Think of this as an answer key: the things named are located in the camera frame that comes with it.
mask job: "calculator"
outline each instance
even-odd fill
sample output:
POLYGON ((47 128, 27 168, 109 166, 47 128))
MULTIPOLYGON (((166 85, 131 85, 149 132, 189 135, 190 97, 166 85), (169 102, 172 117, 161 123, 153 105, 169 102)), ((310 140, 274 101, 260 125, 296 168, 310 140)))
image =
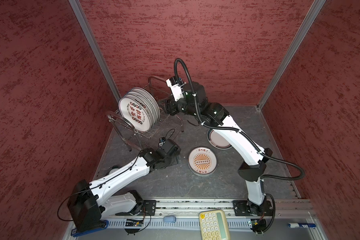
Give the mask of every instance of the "calculator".
POLYGON ((223 210, 201 212, 199 220, 203 240, 230 240, 228 222, 223 210))

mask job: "plate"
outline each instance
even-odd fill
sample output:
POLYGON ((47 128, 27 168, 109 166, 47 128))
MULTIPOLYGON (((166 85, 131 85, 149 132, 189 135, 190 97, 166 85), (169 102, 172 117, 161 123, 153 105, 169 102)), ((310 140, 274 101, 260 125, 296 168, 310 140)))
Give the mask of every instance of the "plate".
POLYGON ((206 133, 206 137, 208 138, 208 142, 218 149, 224 150, 232 147, 232 145, 228 141, 226 141, 224 137, 215 132, 213 129, 208 130, 208 132, 206 133))
POLYGON ((122 97, 119 101, 119 111, 125 119, 133 124, 136 130, 147 132, 150 129, 151 123, 147 112, 132 98, 122 97))
POLYGON ((149 101, 149 99, 144 94, 141 94, 141 93, 139 93, 137 91, 133 91, 133 90, 129 91, 127 94, 135 95, 135 96, 141 98, 144 101, 144 103, 146 103, 147 107, 149 108, 150 112, 153 115, 153 121, 152 121, 153 122, 152 126, 153 126, 157 120, 157 114, 156 114, 154 106, 149 101))
POLYGON ((154 109, 156 111, 156 115, 157 115, 156 120, 158 120, 160 118, 160 109, 158 108, 158 104, 157 104, 156 100, 154 99, 154 97, 152 97, 152 95, 150 93, 148 93, 145 89, 142 89, 142 88, 133 88, 133 89, 131 89, 131 91, 132 90, 139 92, 147 97, 147 99, 152 103, 152 106, 154 107, 154 109))
POLYGON ((217 167, 216 155, 207 147, 197 147, 188 156, 188 166, 197 175, 210 175, 217 167))
POLYGON ((147 104, 147 101, 144 101, 142 98, 136 96, 135 94, 133 93, 127 93, 125 94, 124 96, 127 96, 129 98, 132 98, 133 100, 135 100, 136 102, 138 102, 140 104, 140 106, 142 106, 145 110, 145 112, 147 113, 148 115, 148 118, 149 118, 149 122, 151 124, 151 127, 154 125, 154 117, 152 115, 152 112, 151 112, 151 108, 149 107, 149 103, 147 104))

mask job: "metal wire rack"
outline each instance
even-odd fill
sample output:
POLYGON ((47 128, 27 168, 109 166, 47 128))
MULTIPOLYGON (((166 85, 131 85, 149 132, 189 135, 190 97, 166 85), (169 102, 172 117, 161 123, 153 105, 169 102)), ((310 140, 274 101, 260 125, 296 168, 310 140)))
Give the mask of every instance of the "metal wire rack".
POLYGON ((141 151, 144 146, 156 147, 158 139, 155 139, 155 137, 163 137, 168 129, 171 131, 173 129, 172 139, 175 139, 180 131, 184 131, 183 121, 179 116, 171 116, 164 112, 164 101, 171 95, 171 93, 154 87, 152 81, 162 82, 165 86, 167 84, 163 78, 150 76, 148 78, 148 84, 143 87, 143 89, 148 91, 154 97, 160 110, 160 117, 148 130, 148 132, 137 131, 133 124, 120 114, 119 110, 116 110, 115 112, 106 112, 108 121, 112 124, 113 128, 116 130, 129 151, 132 151, 132 147, 139 151, 141 151), (130 137, 124 137, 125 135, 128 135, 124 129, 132 132, 133 134, 130 137))

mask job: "metal corner post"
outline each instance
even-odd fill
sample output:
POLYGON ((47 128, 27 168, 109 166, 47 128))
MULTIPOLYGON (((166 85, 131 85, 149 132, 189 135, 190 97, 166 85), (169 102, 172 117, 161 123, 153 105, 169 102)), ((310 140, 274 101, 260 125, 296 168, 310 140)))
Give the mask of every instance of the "metal corner post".
POLYGON ((269 96, 271 95, 271 92, 273 91, 274 87, 278 83, 281 75, 283 74, 284 70, 287 68, 289 62, 291 61, 293 55, 297 51, 298 47, 300 46, 302 40, 304 39, 305 35, 307 34, 309 28, 312 26, 313 21, 316 19, 317 15, 319 14, 322 6, 324 5, 326 0, 314 0, 310 9, 307 12, 307 15, 305 16, 304 20, 302 21, 299 30, 297 31, 295 37, 293 38, 291 45, 289 46, 286 54, 284 55, 284 58, 281 60, 281 63, 276 70, 275 74, 273 75, 273 78, 271 79, 271 82, 269 83, 267 89, 265 90, 263 96, 261 97, 258 108, 261 110, 269 96))
POLYGON ((89 26, 89 23, 87 21, 87 18, 85 17, 85 14, 83 12, 83 9, 80 5, 79 0, 69 0, 69 3, 71 4, 73 12, 75 13, 76 18, 79 21, 79 24, 81 26, 81 29, 83 30, 84 35, 86 36, 87 41, 88 41, 89 45, 91 46, 91 49, 97 59, 97 62, 99 63, 100 68, 103 71, 103 74, 108 82, 108 85, 113 93, 113 96, 116 99, 116 102, 119 102, 119 100, 120 100, 119 90, 117 89, 117 86, 116 86, 115 81, 113 80, 113 77, 109 71, 107 63, 106 63, 106 61, 101 53, 101 50, 96 42, 95 36, 92 33, 91 27, 89 26))

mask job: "red wall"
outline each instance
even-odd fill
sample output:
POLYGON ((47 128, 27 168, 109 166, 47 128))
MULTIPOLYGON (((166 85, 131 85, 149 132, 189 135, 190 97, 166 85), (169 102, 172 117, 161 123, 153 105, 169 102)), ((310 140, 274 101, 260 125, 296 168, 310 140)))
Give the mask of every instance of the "red wall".
POLYGON ((67 0, 0 1, 0 239, 61 239, 114 102, 67 0))
POLYGON ((121 94, 182 58, 208 98, 257 104, 312 0, 81 0, 121 94))
POLYGON ((329 238, 360 239, 360 1, 327 0, 263 113, 329 238))

